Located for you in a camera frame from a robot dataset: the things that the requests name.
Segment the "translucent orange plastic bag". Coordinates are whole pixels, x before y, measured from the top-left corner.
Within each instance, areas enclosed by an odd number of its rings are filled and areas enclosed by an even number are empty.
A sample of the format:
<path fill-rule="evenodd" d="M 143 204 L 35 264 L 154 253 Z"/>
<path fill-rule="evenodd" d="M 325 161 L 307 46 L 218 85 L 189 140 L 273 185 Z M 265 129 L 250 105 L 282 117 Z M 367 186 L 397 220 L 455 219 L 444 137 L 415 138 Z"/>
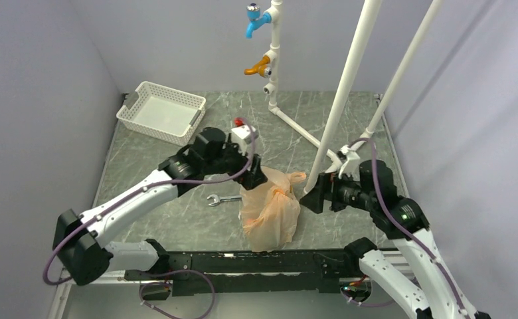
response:
<path fill-rule="evenodd" d="M 240 190 L 242 207 L 239 213 L 250 250 L 271 252 L 292 242 L 298 226 L 301 207 L 294 186 L 307 179 L 306 173 L 263 167 L 267 182 L 252 190 Z"/>

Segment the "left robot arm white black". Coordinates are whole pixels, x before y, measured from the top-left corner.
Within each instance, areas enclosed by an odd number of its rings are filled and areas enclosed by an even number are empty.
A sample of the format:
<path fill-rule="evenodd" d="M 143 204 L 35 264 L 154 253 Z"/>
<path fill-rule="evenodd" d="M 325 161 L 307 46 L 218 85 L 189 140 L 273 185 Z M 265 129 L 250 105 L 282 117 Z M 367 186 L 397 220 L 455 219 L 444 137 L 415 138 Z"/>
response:
<path fill-rule="evenodd" d="M 224 175 L 245 190 L 267 182 L 255 152 L 258 132 L 249 124 L 225 133 L 206 127 L 192 144 L 161 162 L 141 182 L 108 202 L 82 213 L 69 209 L 56 222 L 51 259 L 59 259 L 78 286 L 103 274 L 138 270 L 152 279 L 169 271 L 169 253 L 154 239 L 119 243 L 126 227 L 189 190 L 210 184 L 210 175 Z"/>

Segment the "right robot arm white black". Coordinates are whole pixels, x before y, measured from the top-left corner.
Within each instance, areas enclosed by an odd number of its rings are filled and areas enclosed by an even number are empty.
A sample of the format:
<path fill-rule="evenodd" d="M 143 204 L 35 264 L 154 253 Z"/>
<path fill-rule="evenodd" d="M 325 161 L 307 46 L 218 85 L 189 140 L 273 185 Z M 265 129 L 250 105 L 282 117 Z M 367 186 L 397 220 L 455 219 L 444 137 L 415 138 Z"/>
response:
<path fill-rule="evenodd" d="M 374 225 L 408 263 L 413 277 L 402 274 L 370 239 L 363 237 L 345 248 L 343 266 L 352 276 L 364 274 L 376 282 L 409 318 L 489 318 L 460 290 L 444 264 L 430 224 L 415 200 L 398 194 L 393 172 L 379 159 L 359 166 L 359 180 L 320 173 L 314 188 L 300 204 L 322 213 L 352 207 L 366 211 Z"/>

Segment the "silver wrench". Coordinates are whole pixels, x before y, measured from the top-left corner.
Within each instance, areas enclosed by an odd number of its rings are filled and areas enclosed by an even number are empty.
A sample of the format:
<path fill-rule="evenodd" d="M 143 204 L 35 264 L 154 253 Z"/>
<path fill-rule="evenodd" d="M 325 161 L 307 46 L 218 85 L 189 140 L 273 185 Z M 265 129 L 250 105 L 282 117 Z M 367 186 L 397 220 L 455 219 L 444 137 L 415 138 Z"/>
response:
<path fill-rule="evenodd" d="M 207 197 L 207 200 L 209 201 L 208 206 L 211 206 L 211 207 L 215 207 L 224 202 L 240 201 L 241 199 L 242 199 L 241 195 L 220 196 L 217 194 L 211 194 Z"/>

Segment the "white plastic basket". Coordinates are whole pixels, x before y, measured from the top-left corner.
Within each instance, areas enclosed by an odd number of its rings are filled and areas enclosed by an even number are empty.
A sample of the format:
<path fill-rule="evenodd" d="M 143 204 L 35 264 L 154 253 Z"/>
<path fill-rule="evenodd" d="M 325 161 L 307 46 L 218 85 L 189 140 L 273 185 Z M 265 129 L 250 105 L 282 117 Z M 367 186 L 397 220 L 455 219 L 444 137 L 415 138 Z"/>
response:
<path fill-rule="evenodd" d="M 202 96 L 144 81 L 127 95 L 116 118 L 133 132 L 184 146 L 205 115 L 206 101 Z"/>

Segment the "orange faucet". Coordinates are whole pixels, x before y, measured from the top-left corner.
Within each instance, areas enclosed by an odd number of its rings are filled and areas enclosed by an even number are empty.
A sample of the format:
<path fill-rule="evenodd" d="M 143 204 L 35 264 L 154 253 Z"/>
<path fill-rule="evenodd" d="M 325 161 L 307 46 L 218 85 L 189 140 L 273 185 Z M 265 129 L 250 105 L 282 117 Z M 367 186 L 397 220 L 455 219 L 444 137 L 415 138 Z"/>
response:
<path fill-rule="evenodd" d="M 262 59 L 257 62 L 252 68 L 244 70 L 244 75 L 251 76 L 258 74 L 263 78 L 270 78 L 272 69 L 270 68 L 271 59 L 268 55 L 264 55 Z"/>

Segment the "blue faucet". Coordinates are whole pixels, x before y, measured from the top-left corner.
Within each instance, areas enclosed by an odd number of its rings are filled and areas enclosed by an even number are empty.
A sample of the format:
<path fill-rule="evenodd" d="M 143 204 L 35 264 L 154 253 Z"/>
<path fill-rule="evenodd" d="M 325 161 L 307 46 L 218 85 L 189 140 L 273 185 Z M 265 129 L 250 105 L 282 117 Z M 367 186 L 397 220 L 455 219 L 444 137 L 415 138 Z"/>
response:
<path fill-rule="evenodd" d="M 250 3 L 246 7 L 246 14 L 249 24 L 246 28 L 245 37 L 251 39 L 254 31 L 258 30 L 265 24 L 272 22 L 272 17 L 268 12 L 262 13 L 261 8 L 256 3 Z"/>

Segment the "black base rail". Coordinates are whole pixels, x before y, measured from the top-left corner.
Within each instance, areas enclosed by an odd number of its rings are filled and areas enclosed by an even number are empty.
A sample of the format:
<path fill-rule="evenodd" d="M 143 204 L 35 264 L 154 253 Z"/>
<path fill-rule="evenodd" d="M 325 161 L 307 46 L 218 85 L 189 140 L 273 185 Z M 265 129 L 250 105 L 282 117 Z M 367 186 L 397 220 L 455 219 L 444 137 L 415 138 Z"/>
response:
<path fill-rule="evenodd" d="M 309 291 L 337 293 L 362 277 L 343 249 L 169 252 L 164 268 L 127 270 L 128 282 L 165 282 L 173 296 L 217 293 Z"/>

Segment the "white PVC pipe frame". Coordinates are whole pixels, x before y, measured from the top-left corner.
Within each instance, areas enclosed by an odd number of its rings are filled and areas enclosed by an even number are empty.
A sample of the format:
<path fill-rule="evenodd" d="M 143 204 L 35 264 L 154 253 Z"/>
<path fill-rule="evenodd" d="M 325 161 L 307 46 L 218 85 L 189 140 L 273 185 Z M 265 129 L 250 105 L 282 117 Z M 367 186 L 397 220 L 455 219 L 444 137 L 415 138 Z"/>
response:
<path fill-rule="evenodd" d="M 384 22 L 389 22 L 389 19 L 381 14 L 384 9 L 390 9 L 391 5 L 398 6 L 396 9 L 414 9 L 411 6 L 414 3 L 407 3 L 409 1 L 363 1 L 361 10 L 350 10 L 340 6 L 334 9 L 339 9 L 327 18 L 321 20 L 322 25 L 327 28 L 326 33 L 320 33 L 321 29 L 314 28 L 311 32 L 296 31 L 289 33 L 283 39 L 284 60 L 283 66 L 287 62 L 297 61 L 299 58 L 311 58 L 308 63 L 302 63 L 299 66 L 304 70 L 300 76 L 293 77 L 292 80 L 299 80 L 305 75 L 316 73 L 319 70 L 325 70 L 326 66 L 331 66 L 332 63 L 338 63 L 342 66 L 341 78 L 337 85 L 337 90 L 334 91 L 311 91 L 309 96 L 304 95 L 305 90 L 301 90 L 299 95 L 294 96 L 294 93 L 289 97 L 296 97 L 295 100 L 279 99 L 280 85 L 273 80 L 275 79 L 275 68 L 278 70 L 280 65 L 280 48 L 273 47 L 271 49 L 277 51 L 278 57 L 273 62 L 273 77 L 270 79 L 269 85 L 264 87 L 264 92 L 270 94 L 269 111 L 279 117 L 292 130 L 291 135 L 278 134 L 273 135 L 277 138 L 286 138 L 287 135 L 291 137 L 290 144 L 281 152 L 272 153 L 270 146 L 275 146 L 275 140 L 268 144 L 269 148 L 264 146 L 264 162 L 269 167 L 281 169 L 282 165 L 287 164 L 286 172 L 310 168 L 308 174 L 307 184 L 303 191 L 307 193 L 313 188 L 316 181 L 318 171 L 325 168 L 324 159 L 329 158 L 331 165 L 325 169 L 326 172 L 345 169 L 348 164 L 342 164 L 337 156 L 337 152 L 331 150 L 331 146 L 341 146 L 344 142 L 349 142 L 356 135 L 348 135 L 358 133 L 360 138 L 375 138 L 379 136 L 379 126 L 383 130 L 387 127 L 386 118 L 384 116 L 385 110 L 392 103 L 393 99 L 399 92 L 399 85 L 401 80 L 404 80 L 408 67 L 414 61 L 415 54 L 423 43 L 426 34 L 432 25 L 432 22 L 439 12 L 443 1 L 416 1 L 423 2 L 428 5 L 425 16 L 421 19 L 415 19 L 419 22 L 418 28 L 411 37 L 409 45 L 400 43 L 400 48 L 397 48 L 396 31 L 398 31 L 397 24 L 391 25 L 395 27 L 390 29 L 388 33 L 376 35 L 376 29 Z M 337 47 L 337 42 L 341 47 L 345 47 L 348 42 L 349 52 L 347 58 L 343 58 L 343 53 Z M 401 61 L 391 63 L 386 62 L 388 57 L 397 58 L 399 53 L 404 53 Z M 372 86 L 366 89 L 367 92 L 384 93 L 380 97 L 378 107 L 375 108 L 376 98 L 357 99 L 352 100 L 350 91 L 354 84 L 358 84 L 360 80 L 368 76 L 376 78 L 376 80 L 385 79 L 383 83 L 386 85 L 386 90 L 377 90 Z M 290 118 L 284 110 L 291 110 L 293 106 L 294 116 L 303 116 L 304 114 L 310 119 L 306 124 L 313 125 L 313 120 L 320 120 L 320 124 L 312 131 L 322 132 L 321 139 L 318 140 L 311 132 L 307 131 L 304 126 L 296 122 L 296 119 Z"/>

